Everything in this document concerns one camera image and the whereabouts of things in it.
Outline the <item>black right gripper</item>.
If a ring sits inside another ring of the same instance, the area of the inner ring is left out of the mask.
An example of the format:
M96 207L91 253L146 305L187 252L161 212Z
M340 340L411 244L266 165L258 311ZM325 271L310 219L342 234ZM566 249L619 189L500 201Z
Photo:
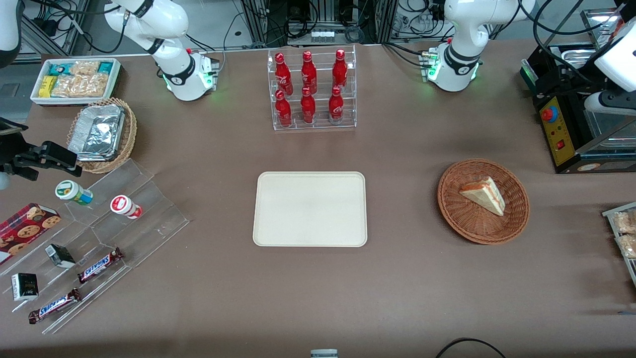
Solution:
M74 177L81 177L82 167L75 165L77 155L54 141L43 141L34 146L27 143L22 134L16 132L0 137L0 172L36 181L38 170L57 169Z

